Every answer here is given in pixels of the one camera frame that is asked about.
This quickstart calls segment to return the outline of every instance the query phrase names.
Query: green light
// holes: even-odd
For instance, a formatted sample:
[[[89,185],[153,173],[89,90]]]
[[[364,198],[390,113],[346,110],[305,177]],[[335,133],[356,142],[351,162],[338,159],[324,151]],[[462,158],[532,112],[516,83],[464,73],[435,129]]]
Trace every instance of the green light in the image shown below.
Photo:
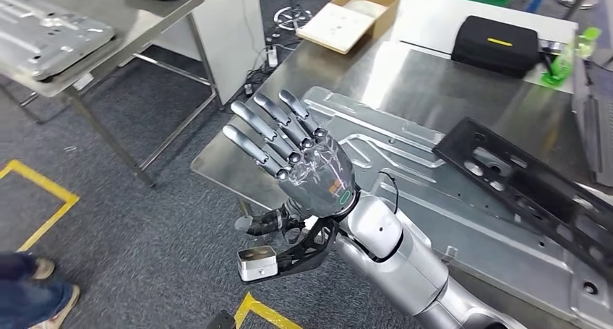
[[[347,200],[349,200],[349,198],[351,197],[351,192],[349,192],[348,190],[346,190],[343,195],[340,197],[340,199],[338,200],[338,202],[341,205],[345,205],[345,202],[347,202]]]

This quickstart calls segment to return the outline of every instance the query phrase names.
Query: sneaker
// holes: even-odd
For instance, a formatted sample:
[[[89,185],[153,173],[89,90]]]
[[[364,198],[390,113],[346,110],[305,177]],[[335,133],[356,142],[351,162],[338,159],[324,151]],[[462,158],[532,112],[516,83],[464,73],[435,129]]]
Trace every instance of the sneaker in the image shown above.
[[[34,275],[32,275],[32,278],[35,280],[44,280],[45,278],[51,276],[55,268],[55,264],[49,259],[36,258],[36,271],[34,272]]]
[[[68,312],[70,312],[70,310],[77,303],[79,294],[81,294],[81,289],[79,289],[79,286],[72,285],[72,295],[70,296],[70,300],[68,300],[68,304],[66,304],[63,309],[60,309],[57,315],[44,322],[40,322],[33,327],[30,327],[30,329],[59,329],[60,325],[66,319]]]

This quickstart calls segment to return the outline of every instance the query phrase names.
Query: open cardboard box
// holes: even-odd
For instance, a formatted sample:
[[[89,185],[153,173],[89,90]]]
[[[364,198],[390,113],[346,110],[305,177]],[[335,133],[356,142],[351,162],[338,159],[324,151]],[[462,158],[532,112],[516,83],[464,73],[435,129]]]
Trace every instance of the open cardboard box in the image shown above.
[[[346,54],[360,38],[383,35],[394,23],[399,3],[400,0],[332,0],[296,34]]]

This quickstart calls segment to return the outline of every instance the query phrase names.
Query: white sticker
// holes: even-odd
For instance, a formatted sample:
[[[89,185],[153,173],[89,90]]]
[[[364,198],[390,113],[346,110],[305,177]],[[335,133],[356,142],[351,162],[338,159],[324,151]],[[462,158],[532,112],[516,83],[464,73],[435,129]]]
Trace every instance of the white sticker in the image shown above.
[[[76,81],[72,87],[74,87],[74,89],[76,90],[81,90],[83,88],[85,88],[86,85],[89,85],[90,82],[92,82],[94,80],[94,76],[92,76],[91,73],[87,73],[84,74],[83,76],[81,76],[81,78],[79,78],[78,81]]]

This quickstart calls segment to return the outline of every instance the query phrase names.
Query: silver robotic arm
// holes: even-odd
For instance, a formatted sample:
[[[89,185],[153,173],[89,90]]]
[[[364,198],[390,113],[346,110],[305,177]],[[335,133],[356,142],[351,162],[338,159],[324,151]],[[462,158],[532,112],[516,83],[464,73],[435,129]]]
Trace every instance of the silver robotic arm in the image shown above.
[[[260,134],[281,163],[237,128],[223,128],[289,196],[281,208],[257,218],[240,218],[235,227],[251,235],[285,233],[302,229],[302,221],[312,215],[318,220],[302,241],[279,255],[270,247],[240,251],[243,282],[311,270],[322,263],[329,248],[336,247],[355,270],[425,328],[525,329],[455,282],[433,253],[428,237],[404,213],[359,189],[351,160],[309,110],[286,90],[279,98],[293,116],[262,94],[254,97],[276,121],[277,130],[243,103],[233,103],[232,110]]]

